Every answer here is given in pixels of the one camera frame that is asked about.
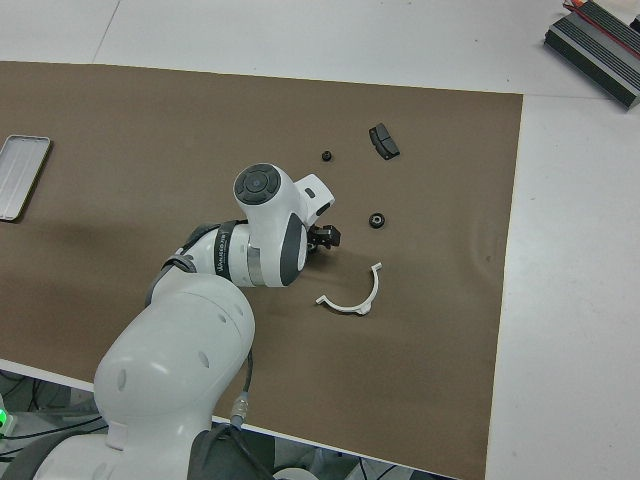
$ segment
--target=white tray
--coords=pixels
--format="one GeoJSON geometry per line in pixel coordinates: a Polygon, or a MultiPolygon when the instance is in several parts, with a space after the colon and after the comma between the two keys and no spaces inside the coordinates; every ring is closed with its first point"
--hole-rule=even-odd
{"type": "Polygon", "coordinates": [[[20,215],[50,145],[46,137],[7,137],[0,150],[0,220],[20,215]]]}

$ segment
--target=brown mat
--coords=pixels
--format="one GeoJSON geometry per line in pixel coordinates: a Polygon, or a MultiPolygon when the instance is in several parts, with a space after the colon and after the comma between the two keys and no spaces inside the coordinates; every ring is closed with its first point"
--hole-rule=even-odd
{"type": "Polygon", "coordinates": [[[0,63],[0,138],[55,142],[21,222],[0,223],[0,357],[92,381],[193,227],[241,217],[241,169],[315,173],[337,199],[321,221],[342,246],[290,288],[245,290],[257,323],[249,422],[483,478],[521,105],[520,95],[0,63]],[[378,122],[399,157],[373,149],[378,122]],[[380,230],[368,225],[375,211],[380,230]],[[362,301],[378,261],[369,315],[314,304],[323,293],[362,301]]]}

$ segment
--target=black rectangular object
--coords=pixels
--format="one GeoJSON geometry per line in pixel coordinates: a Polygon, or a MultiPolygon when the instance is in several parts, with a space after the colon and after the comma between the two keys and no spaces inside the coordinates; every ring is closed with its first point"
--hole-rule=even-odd
{"type": "MultiPolygon", "coordinates": [[[[580,14],[640,55],[640,34],[595,2],[580,14]]],[[[640,103],[640,59],[580,14],[572,12],[554,23],[545,44],[578,67],[627,108],[640,103]]]]}

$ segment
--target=small black knob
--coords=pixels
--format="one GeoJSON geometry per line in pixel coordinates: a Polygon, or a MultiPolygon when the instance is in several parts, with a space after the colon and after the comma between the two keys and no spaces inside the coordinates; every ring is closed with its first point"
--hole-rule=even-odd
{"type": "Polygon", "coordinates": [[[382,225],[384,225],[384,215],[382,215],[380,212],[371,214],[371,216],[369,217],[369,225],[371,225],[371,228],[382,227],[382,225]]]}

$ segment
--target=white tabletop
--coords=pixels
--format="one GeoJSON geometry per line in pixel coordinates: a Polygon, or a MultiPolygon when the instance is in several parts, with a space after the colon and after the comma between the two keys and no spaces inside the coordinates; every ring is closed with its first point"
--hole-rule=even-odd
{"type": "MultiPolygon", "coordinates": [[[[625,22],[640,13],[617,1],[625,22]]],[[[524,93],[486,478],[632,479],[640,108],[542,46],[565,13],[561,0],[0,0],[0,60],[524,93]]]]}

